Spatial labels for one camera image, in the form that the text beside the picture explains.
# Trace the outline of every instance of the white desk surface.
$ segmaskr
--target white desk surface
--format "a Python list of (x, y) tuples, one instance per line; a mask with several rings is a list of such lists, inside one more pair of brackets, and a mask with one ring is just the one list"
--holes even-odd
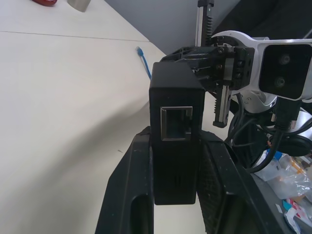
[[(0, 39), (0, 233), (92, 234), (120, 151), (149, 125), (149, 80), (135, 48), (150, 68), (164, 54), (150, 42)], [(206, 95), (203, 129), (225, 138), (213, 118)], [(155, 234), (175, 233), (205, 233), (198, 203), (155, 206)]]
[(31, 0), (1, 0), (0, 31), (148, 41), (104, 0), (91, 0), (82, 13), (67, 0), (53, 7)]

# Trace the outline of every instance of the camera lens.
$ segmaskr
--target camera lens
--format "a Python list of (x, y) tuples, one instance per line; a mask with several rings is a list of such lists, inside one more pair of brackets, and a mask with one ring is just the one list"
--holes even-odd
[(274, 85), (277, 87), (277, 88), (282, 88), (284, 85), (285, 85), (285, 80), (284, 78), (282, 77), (278, 77), (275, 79), (275, 82), (274, 82)]
[(279, 64), (286, 65), (291, 61), (291, 57), (287, 54), (282, 55), (282, 57), (279, 59)]

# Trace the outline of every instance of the gray wall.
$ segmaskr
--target gray wall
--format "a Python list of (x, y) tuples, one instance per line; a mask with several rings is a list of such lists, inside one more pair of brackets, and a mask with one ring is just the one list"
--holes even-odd
[[(195, 44), (197, 0), (105, 0), (164, 53)], [(215, 26), (239, 0), (215, 0)]]

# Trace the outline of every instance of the red object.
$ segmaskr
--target red object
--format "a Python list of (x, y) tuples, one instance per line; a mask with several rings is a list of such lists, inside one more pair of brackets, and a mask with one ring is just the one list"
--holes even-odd
[(58, 0), (33, 0), (43, 6), (53, 6)]

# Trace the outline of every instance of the black box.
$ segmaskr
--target black box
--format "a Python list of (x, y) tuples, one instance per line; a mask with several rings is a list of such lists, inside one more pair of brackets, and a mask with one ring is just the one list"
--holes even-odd
[(158, 62), (149, 95), (155, 204), (194, 204), (205, 90), (187, 63)]

